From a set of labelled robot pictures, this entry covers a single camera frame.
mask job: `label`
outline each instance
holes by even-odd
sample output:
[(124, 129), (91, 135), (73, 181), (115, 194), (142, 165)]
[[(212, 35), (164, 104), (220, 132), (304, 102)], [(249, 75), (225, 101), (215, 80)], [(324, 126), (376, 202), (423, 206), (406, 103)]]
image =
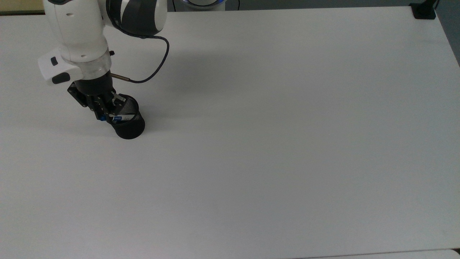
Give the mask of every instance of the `label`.
[(113, 116), (114, 121), (125, 121), (125, 120), (130, 120), (135, 116), (135, 114), (123, 114), (123, 115), (117, 115)]

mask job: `cable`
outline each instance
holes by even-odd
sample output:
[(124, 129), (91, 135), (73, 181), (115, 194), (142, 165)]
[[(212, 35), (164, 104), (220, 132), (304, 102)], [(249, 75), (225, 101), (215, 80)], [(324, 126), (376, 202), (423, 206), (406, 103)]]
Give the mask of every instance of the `cable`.
[(166, 58), (168, 57), (168, 53), (169, 53), (169, 41), (164, 38), (164, 37), (161, 37), (161, 36), (151, 36), (149, 37), (150, 39), (159, 39), (159, 40), (163, 40), (164, 42), (166, 42), (166, 52), (165, 52), (165, 55), (163, 57), (163, 60), (161, 61), (161, 63), (158, 65), (158, 67), (156, 68), (155, 72), (153, 72), (153, 74), (151, 74), (148, 78), (144, 79), (144, 80), (140, 80), (140, 81), (136, 81), (136, 80), (132, 80), (132, 79), (129, 79), (128, 82), (131, 82), (131, 83), (145, 83), (147, 82), (148, 80), (152, 79), (152, 77), (154, 77), (158, 71), (160, 71), (161, 67), (163, 66), (163, 64), (165, 63), (166, 61)]
[(152, 79), (152, 77), (154, 77), (158, 71), (160, 71), (161, 67), (163, 66), (163, 64), (165, 63), (166, 61), (166, 58), (168, 57), (168, 53), (169, 53), (169, 41), (164, 38), (164, 37), (161, 37), (161, 36), (150, 36), (148, 37), (149, 39), (160, 39), (160, 40), (163, 40), (164, 42), (166, 42), (166, 52), (165, 52), (165, 55), (163, 57), (163, 60), (161, 61), (161, 63), (158, 65), (158, 67), (156, 68), (155, 72), (153, 72), (153, 74), (151, 74), (148, 78), (144, 79), (144, 80), (140, 80), (140, 81), (136, 81), (136, 80), (132, 80), (128, 77), (124, 77), (124, 76), (120, 76), (120, 75), (117, 75), (117, 74), (114, 74), (114, 73), (110, 73), (110, 76), (113, 77), (113, 78), (116, 78), (116, 79), (120, 79), (120, 80), (123, 80), (123, 81), (126, 81), (126, 82), (131, 82), (131, 83), (145, 83), (147, 82), (148, 80)]
[(129, 33), (125, 30), (123, 30), (119, 25), (118, 25), (118, 22), (110, 15), (109, 13), (109, 10), (110, 10), (110, 0), (106, 0), (105, 2), (105, 10), (109, 16), (109, 19), (113, 25), (113, 27), (115, 27), (116, 29), (118, 29), (119, 31), (121, 31), (122, 33), (126, 34), (126, 35), (129, 35), (129, 36), (132, 36), (132, 37), (136, 37), (136, 38), (141, 38), (141, 39), (159, 39), (159, 40), (163, 40), (164, 42), (166, 42), (166, 52), (165, 52), (165, 56), (163, 57), (163, 60), (161, 61), (161, 63), (158, 65), (158, 67), (156, 68), (155, 72), (153, 72), (153, 74), (151, 74), (148, 78), (144, 79), (144, 80), (140, 80), (140, 81), (136, 81), (136, 80), (132, 80), (128, 77), (124, 77), (124, 76), (120, 76), (120, 75), (117, 75), (117, 74), (110, 74), (111, 77), (113, 78), (117, 78), (117, 79), (121, 79), (121, 80), (124, 80), (124, 81), (127, 81), (127, 82), (131, 82), (131, 83), (144, 83), (144, 82), (147, 82), (148, 80), (152, 79), (152, 77), (154, 77), (158, 71), (160, 71), (160, 68), (163, 66), (163, 64), (165, 63), (166, 61), (166, 58), (168, 57), (168, 53), (169, 53), (169, 41), (164, 38), (164, 37), (161, 37), (161, 36), (146, 36), (146, 35), (136, 35), (136, 34), (132, 34), (132, 33)]

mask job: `black button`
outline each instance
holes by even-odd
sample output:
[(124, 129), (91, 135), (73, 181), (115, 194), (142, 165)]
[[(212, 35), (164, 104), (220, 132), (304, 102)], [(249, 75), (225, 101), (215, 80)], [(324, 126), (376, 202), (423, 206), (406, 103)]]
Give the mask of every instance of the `black button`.
[(56, 60), (56, 57), (52, 57), (52, 58), (51, 58), (51, 64), (53, 64), (53, 65), (57, 65), (57, 64), (58, 64), (58, 61)]
[(67, 81), (70, 81), (70, 75), (68, 73), (60, 73), (59, 75), (54, 76), (51, 79), (51, 81), (53, 82), (53, 84), (67, 82)]

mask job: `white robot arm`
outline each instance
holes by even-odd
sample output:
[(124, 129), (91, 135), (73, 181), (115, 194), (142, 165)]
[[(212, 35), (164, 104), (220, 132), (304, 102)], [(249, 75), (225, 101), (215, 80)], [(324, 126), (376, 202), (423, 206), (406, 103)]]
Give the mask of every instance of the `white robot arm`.
[(90, 107), (97, 119), (110, 123), (118, 136), (139, 136), (145, 127), (144, 120), (135, 99), (118, 95), (113, 89), (112, 53), (103, 29), (111, 25), (130, 36), (163, 39), (168, 52), (167, 40), (154, 36), (165, 24), (166, 0), (43, 0), (43, 4), (59, 42), (58, 48), (38, 60), (45, 80), (50, 85), (71, 83), (71, 95), (82, 106)]

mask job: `table surface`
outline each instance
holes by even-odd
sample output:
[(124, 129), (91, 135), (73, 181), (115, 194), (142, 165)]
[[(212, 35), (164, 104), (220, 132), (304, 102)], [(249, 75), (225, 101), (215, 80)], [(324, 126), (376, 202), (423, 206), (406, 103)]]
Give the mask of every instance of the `table surface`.
[[(158, 40), (105, 34), (145, 78)], [(2, 258), (285, 259), (460, 247), (460, 69), (409, 7), (170, 13), (118, 138), (0, 17)]]
[(460, 255), (453, 250), (436, 250), (404, 253), (350, 255), (336, 257), (336, 259), (460, 259)]

